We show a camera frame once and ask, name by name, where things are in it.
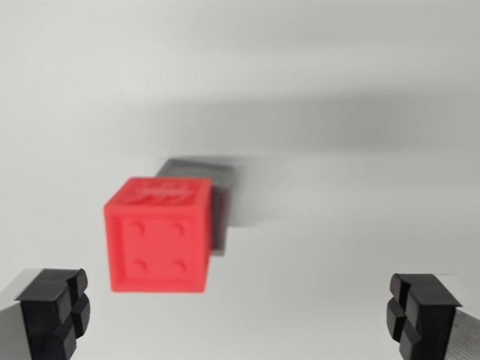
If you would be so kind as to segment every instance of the black gripper pad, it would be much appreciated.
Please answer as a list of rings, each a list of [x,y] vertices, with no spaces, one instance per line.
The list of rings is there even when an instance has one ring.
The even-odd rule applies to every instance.
[[[432,274],[394,274],[387,326],[404,360],[444,360],[461,304]]]
[[[32,360],[71,358],[89,324],[87,286],[83,269],[44,269],[18,296]]]

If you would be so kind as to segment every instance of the cube face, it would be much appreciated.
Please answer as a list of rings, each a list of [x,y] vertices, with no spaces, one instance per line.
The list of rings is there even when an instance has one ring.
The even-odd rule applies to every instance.
[[[105,205],[113,291],[202,292],[211,243],[204,178],[132,178]]]

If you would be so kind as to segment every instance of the white background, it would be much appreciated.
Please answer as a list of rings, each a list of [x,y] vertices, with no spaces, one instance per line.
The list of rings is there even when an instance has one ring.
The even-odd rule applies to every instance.
[[[479,11],[0,0],[0,287],[84,268],[75,360],[399,359],[394,272],[478,292]],[[113,294],[102,206],[177,155],[243,159],[226,256]]]

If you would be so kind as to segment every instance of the red cube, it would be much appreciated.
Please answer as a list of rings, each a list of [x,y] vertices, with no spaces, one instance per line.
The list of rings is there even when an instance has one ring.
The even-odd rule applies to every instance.
[[[131,178],[105,205],[118,292],[202,292],[212,252],[209,178]]]

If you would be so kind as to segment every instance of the gray cube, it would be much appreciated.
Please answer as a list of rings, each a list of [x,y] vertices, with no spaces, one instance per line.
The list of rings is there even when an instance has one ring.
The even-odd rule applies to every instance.
[[[224,255],[234,172],[231,166],[185,159],[169,159],[157,176],[170,178],[210,178],[211,241],[214,255]]]

